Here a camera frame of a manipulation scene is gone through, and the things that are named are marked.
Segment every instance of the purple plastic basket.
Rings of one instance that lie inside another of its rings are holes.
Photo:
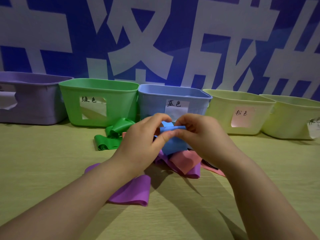
[[[12,96],[13,93],[10,92],[13,91],[10,89],[14,89],[17,101],[12,108],[0,107],[0,123],[53,125],[62,121],[67,117],[67,112],[58,83],[70,79],[73,78],[25,72],[0,72],[0,100],[4,101],[7,94]]]

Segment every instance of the rolled green paper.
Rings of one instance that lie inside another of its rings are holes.
[[[107,138],[102,135],[96,135],[94,136],[94,141],[96,142],[99,151],[112,150],[117,149],[120,146],[122,137],[114,139]]]
[[[122,132],[126,132],[134,124],[135,122],[132,120],[121,118],[113,126],[106,128],[106,135],[108,138],[119,138]]]

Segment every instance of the green plastic basket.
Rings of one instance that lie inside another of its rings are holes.
[[[59,86],[73,125],[108,127],[120,118],[136,119],[137,83],[76,78]]]
[[[228,134],[259,133],[276,103],[271,99],[247,92],[213,89],[203,89],[203,91],[213,97],[206,116],[216,118]]]
[[[320,102],[293,96],[260,94],[276,101],[262,131],[280,139],[311,140],[307,123],[320,117]]]

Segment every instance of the right hand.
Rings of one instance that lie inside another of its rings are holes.
[[[178,118],[174,125],[185,125],[186,130],[174,130],[175,136],[188,143],[202,159],[218,168],[243,155],[213,117],[187,113]]]

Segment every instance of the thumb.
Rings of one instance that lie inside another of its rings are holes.
[[[195,136],[197,135],[195,133],[187,131],[186,129],[175,129],[174,132],[176,137],[184,140],[189,145],[192,144],[192,141],[194,141]]]
[[[161,150],[163,146],[168,142],[172,137],[176,135],[175,130],[169,130],[161,133],[158,137],[154,140],[152,145],[157,149]]]

